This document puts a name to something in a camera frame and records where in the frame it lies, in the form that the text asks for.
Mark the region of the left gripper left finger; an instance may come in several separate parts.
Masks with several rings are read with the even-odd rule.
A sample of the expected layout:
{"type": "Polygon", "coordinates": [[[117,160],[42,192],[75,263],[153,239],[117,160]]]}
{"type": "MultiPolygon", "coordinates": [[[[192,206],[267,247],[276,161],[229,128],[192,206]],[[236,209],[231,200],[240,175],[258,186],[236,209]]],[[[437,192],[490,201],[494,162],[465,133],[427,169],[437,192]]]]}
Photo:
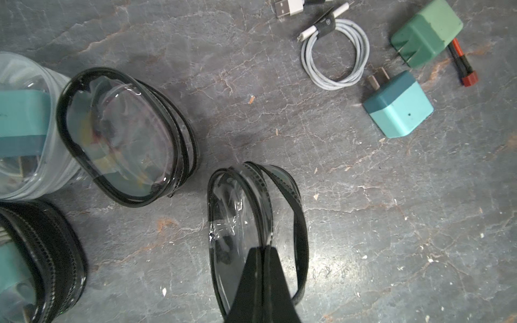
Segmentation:
{"type": "Polygon", "coordinates": [[[262,250],[252,248],[247,256],[246,263],[236,297],[225,323],[263,321],[263,261],[262,250]]]}

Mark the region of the red battery connector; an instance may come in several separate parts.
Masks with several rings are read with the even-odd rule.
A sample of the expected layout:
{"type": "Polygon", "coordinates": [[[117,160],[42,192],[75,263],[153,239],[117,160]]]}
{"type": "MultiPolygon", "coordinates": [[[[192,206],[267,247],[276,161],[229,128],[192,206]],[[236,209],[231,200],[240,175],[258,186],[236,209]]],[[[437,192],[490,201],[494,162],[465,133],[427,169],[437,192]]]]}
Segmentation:
{"type": "Polygon", "coordinates": [[[469,63],[467,56],[464,54],[457,38],[454,38],[448,45],[448,50],[452,55],[452,60],[456,65],[456,69],[459,73],[459,78],[463,86],[474,86],[479,81],[478,74],[469,63]]]}

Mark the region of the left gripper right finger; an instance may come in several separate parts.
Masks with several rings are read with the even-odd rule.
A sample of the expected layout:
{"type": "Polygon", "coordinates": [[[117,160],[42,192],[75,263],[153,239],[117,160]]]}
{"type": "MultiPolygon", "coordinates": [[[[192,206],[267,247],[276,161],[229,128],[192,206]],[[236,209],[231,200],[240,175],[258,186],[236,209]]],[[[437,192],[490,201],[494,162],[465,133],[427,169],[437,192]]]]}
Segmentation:
{"type": "Polygon", "coordinates": [[[289,294],[277,250],[268,246],[263,263],[263,321],[301,323],[289,294]]]}

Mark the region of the green charger cube far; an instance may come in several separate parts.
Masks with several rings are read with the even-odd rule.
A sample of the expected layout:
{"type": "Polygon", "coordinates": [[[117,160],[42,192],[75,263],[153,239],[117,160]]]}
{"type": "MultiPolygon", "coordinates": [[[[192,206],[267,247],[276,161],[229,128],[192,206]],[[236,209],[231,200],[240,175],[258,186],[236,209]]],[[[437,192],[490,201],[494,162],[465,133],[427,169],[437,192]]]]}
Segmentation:
{"type": "Polygon", "coordinates": [[[390,43],[411,68],[434,60],[458,36],[463,22],[445,0],[433,0],[391,36],[390,43]]]}

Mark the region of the teal charger cube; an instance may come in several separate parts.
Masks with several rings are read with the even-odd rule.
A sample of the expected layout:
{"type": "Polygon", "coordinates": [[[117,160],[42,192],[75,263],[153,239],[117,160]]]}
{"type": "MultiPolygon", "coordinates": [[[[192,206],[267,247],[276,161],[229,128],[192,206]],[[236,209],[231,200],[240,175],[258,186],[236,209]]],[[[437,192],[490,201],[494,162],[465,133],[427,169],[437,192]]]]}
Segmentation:
{"type": "Polygon", "coordinates": [[[34,290],[25,260],[13,242],[1,246],[1,311],[32,303],[34,290]]]}
{"type": "Polygon", "coordinates": [[[374,94],[364,101],[363,107],[389,139],[407,136],[434,111],[410,71],[391,78],[381,68],[368,77],[368,82],[374,94]]]}
{"type": "Polygon", "coordinates": [[[38,90],[1,92],[1,157],[40,156],[51,116],[51,97],[38,90]]]}

